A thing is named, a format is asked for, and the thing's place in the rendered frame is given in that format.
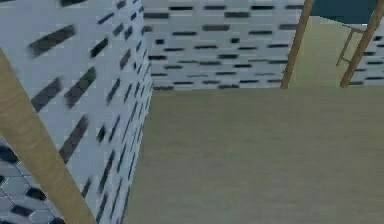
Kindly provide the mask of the light wooden chair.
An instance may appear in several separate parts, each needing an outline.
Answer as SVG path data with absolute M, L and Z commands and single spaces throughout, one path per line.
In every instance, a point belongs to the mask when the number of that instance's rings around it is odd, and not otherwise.
M 349 59 L 345 58 L 345 52 L 350 44 L 350 41 L 352 40 L 352 37 L 355 33 L 363 34 L 365 32 L 365 29 L 367 28 L 367 25 L 366 24 L 344 24 L 344 27 L 349 28 L 349 34 L 341 50 L 341 53 L 337 59 L 337 62 L 336 62 L 337 66 L 339 66 L 342 61 L 350 62 Z

